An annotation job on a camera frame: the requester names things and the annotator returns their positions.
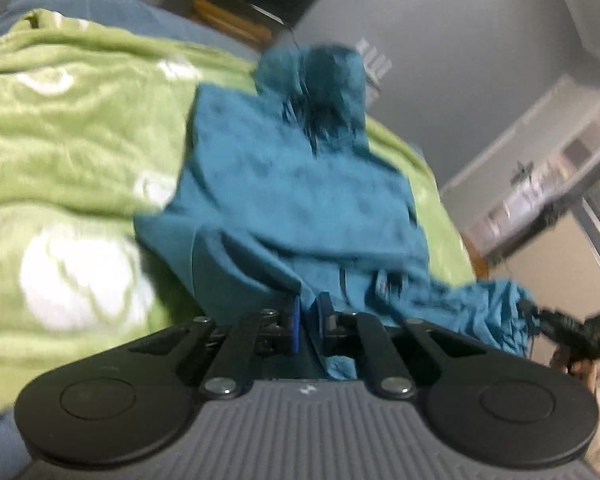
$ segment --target white cabinet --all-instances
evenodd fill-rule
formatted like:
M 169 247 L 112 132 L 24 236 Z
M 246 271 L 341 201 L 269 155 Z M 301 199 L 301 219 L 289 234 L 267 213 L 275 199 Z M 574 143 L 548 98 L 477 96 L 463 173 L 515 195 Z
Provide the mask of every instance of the white cabinet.
M 563 76 L 442 189 L 442 202 L 458 230 L 487 255 L 598 161 L 600 89 Z

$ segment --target screw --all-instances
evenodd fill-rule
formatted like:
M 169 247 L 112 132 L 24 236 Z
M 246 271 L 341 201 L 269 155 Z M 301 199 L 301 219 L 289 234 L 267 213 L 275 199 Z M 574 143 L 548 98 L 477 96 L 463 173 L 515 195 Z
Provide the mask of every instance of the screw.
M 205 383 L 205 390 L 216 395 L 228 395 L 235 391 L 237 384 L 229 377 L 214 377 Z
M 380 383 L 382 390 L 392 396 L 404 396 L 413 388 L 413 383 L 406 377 L 387 377 Z

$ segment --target bed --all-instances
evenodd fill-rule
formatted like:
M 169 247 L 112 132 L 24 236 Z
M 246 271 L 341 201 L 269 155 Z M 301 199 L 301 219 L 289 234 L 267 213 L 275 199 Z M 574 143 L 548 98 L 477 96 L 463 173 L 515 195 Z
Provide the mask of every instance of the bed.
M 111 32 L 111 27 L 124 30 Z M 136 244 L 132 215 L 159 210 L 173 194 L 186 152 L 188 109 L 196 82 L 209 77 L 249 89 L 251 62 L 258 59 L 256 52 L 231 38 L 135 0 L 11 0 L 0 15 L 0 37 L 30 28 L 44 32 L 46 44 L 64 41 L 63 34 L 75 38 L 96 30 L 92 46 L 104 45 L 111 59 L 140 50 L 157 56 L 155 65 L 167 83 L 183 86 L 173 94 L 165 86 L 151 97 L 180 100 L 183 112 L 175 118 L 161 116 L 159 99 L 157 104 L 148 100 L 146 106 L 153 105 L 159 117 L 149 127 L 133 124 L 131 115 L 124 120 L 115 117 L 120 110 L 112 109 L 109 123 L 119 128 L 112 136 L 110 127 L 105 131 L 93 114 L 114 97 L 123 98 L 112 89 L 111 99 L 73 110 L 73 115 L 63 111 L 66 107 L 48 108 L 44 100 L 28 103 L 8 121 L 0 115 L 0 478 L 12 477 L 28 460 L 9 410 L 27 381 L 202 311 L 170 270 Z M 98 31 L 106 32 L 106 37 Z M 162 59 L 158 51 L 165 43 L 152 41 L 165 39 L 203 47 L 169 43 L 173 55 Z M 189 62 L 182 61 L 178 49 Z M 9 55 L 1 58 L 11 64 L 0 67 L 0 77 L 13 73 L 23 88 L 45 98 L 76 88 L 72 76 L 62 71 L 31 72 L 26 63 L 18 67 L 21 57 Z M 199 63 L 191 64 L 192 59 Z M 114 73 L 117 66 L 112 62 L 108 70 Z M 93 88 L 83 91 L 81 102 L 91 99 Z M 44 127 L 32 125 L 32 117 L 38 115 L 44 115 Z M 10 142 L 4 139 L 8 128 L 17 132 Z M 440 203 L 424 159 L 377 121 L 368 118 L 366 128 L 372 151 L 411 183 L 429 248 L 430 272 L 450 285 L 473 281 L 462 240 Z M 30 146 L 23 148 L 27 142 Z M 88 171 L 81 159 L 85 152 L 97 154 Z M 43 176 L 38 174 L 41 160 L 53 161 L 45 162 Z M 128 276 L 132 283 L 114 294 L 126 302 L 124 308 L 100 297 L 112 296 L 103 292 L 114 287 L 112 275 L 122 276 L 122 281 Z M 96 316 L 84 307 L 94 302 L 100 307 Z

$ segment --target teal fabric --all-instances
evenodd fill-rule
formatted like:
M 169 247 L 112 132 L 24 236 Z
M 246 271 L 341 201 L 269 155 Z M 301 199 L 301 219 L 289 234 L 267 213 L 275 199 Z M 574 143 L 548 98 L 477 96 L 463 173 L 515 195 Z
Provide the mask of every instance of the teal fabric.
M 296 294 L 306 311 L 327 291 L 339 310 L 420 317 L 523 355 L 526 291 L 430 276 L 409 181 L 367 147 L 360 56 L 272 51 L 254 79 L 258 95 L 198 87 L 174 199 L 134 219 L 206 313 L 234 323 Z M 329 371 L 354 374 L 342 360 Z

